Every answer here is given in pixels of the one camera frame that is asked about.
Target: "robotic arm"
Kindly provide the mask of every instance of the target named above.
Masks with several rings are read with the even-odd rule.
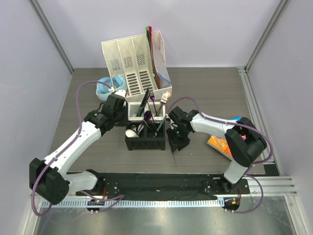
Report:
[[[93,170],[82,173],[69,174],[67,171],[76,159],[96,140],[111,130],[119,122],[127,118],[126,91],[117,91],[111,94],[106,103],[98,110],[93,110],[84,118],[82,129],[77,140],[66,149],[49,167],[41,178],[36,192],[44,199],[56,205],[68,194],[81,190],[91,190],[91,193],[103,189],[103,178]],[[56,151],[42,161],[35,158],[29,165],[29,187],[34,183],[43,168],[60,153],[78,135],[78,130]]]
[[[261,155],[267,147],[266,141],[259,134],[246,128],[226,124],[233,120],[220,120],[225,124],[210,121],[202,117],[198,111],[184,112],[180,107],[175,107],[169,118],[177,125],[175,129],[167,129],[171,150],[182,150],[190,143],[190,132],[204,132],[227,140],[233,160],[222,177],[222,187],[226,192],[232,191],[243,177],[251,164]],[[252,122],[243,117],[237,123],[255,128]]]

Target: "black basket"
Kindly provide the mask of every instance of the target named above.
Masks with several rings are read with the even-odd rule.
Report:
[[[126,130],[129,129],[131,126],[138,126],[140,125],[139,122],[130,122],[126,126]],[[153,131],[156,131],[156,128],[152,122],[148,122],[148,125]],[[125,136],[125,142],[128,147],[128,150],[133,149],[160,149],[165,150],[165,142],[166,142],[166,127],[165,123],[162,124],[158,136],[155,137],[152,131],[144,124],[143,130],[139,133],[139,137],[137,138],[128,138]]]

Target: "book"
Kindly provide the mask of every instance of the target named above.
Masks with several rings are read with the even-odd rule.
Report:
[[[231,120],[239,121],[240,119],[241,117],[237,117],[237,118],[235,117],[235,118],[232,118]],[[207,143],[208,145],[212,146],[213,148],[220,151],[226,157],[232,160],[231,152],[230,152],[230,149],[226,140],[223,140],[217,136],[211,136],[211,138],[208,140]]]

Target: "fork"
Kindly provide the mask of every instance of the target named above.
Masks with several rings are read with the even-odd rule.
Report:
[[[163,93],[162,95],[162,98],[161,98],[161,106],[160,108],[158,109],[157,113],[156,113],[156,116],[158,117],[162,107],[166,104],[166,102],[168,101],[169,97],[171,97],[172,93],[171,92],[165,92]]]
[[[150,91],[149,92],[149,97],[150,97],[150,100],[152,100],[152,102],[153,102],[153,106],[154,106],[154,108],[155,108],[155,112],[156,112],[156,114],[157,114],[157,108],[156,108],[156,105],[155,105],[155,94],[153,93],[153,91]]]

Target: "gray wooden table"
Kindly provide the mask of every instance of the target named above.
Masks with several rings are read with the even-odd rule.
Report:
[[[202,111],[220,118],[249,117],[241,78],[236,68],[168,68],[173,85],[173,95],[167,107],[182,96],[193,97]],[[76,69],[64,102],[51,151],[58,148],[78,128],[75,106],[76,89],[86,81],[108,76],[107,69]],[[189,112],[196,109],[189,100],[178,104]],[[95,85],[81,90],[80,107],[84,117],[97,109],[99,100]],[[191,143],[175,152],[178,171],[175,169],[169,145],[161,150],[128,151],[125,144],[125,128],[115,127],[92,144],[72,165],[69,171],[81,172],[93,169],[98,172],[144,173],[223,173],[230,160],[207,144],[208,135],[190,134]],[[257,165],[250,171],[264,174],[264,167]]]

